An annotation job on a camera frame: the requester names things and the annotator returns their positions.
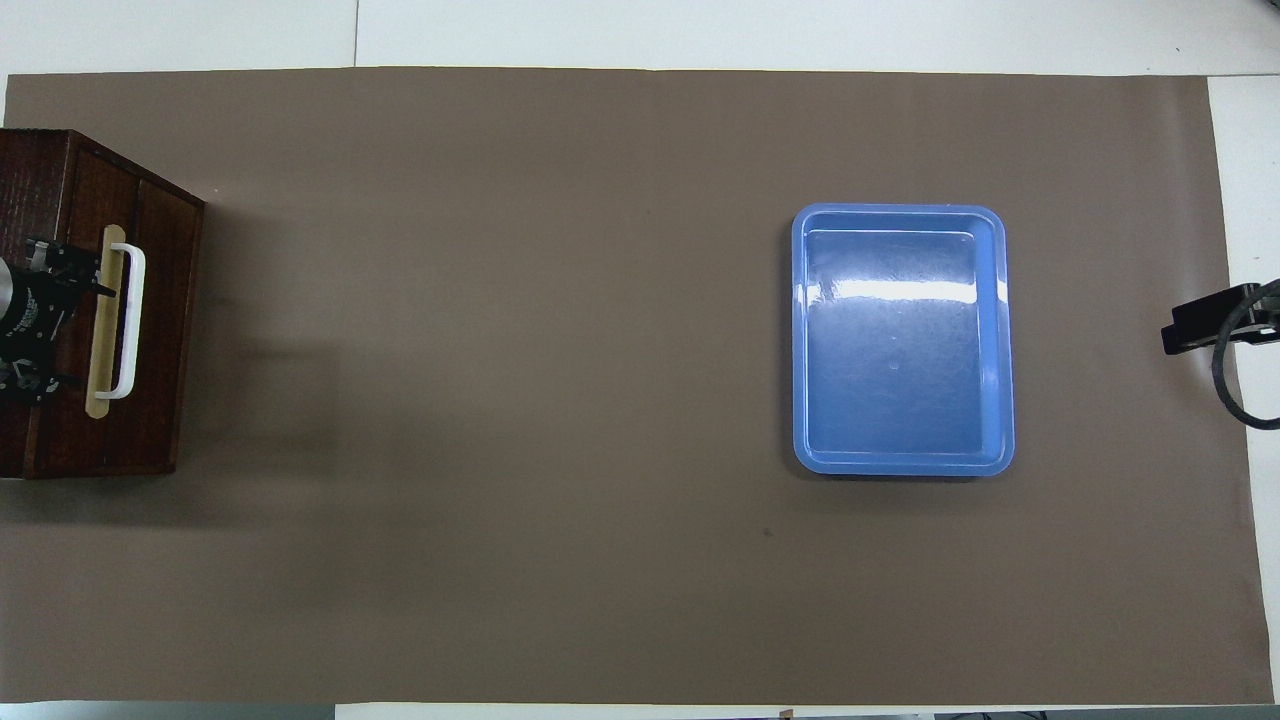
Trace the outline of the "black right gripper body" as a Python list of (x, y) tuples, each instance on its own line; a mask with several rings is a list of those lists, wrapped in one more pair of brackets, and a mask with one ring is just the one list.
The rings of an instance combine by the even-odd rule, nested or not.
[(1245, 341), (1279, 341), (1279, 283), (1257, 290), (1258, 299), (1245, 310)]

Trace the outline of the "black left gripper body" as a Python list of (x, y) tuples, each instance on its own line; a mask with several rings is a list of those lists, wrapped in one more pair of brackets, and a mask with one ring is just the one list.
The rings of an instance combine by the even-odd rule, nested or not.
[(1, 264), (1, 357), (31, 360), (55, 372), (58, 332), (77, 299), (49, 296), (28, 284), (26, 269)]

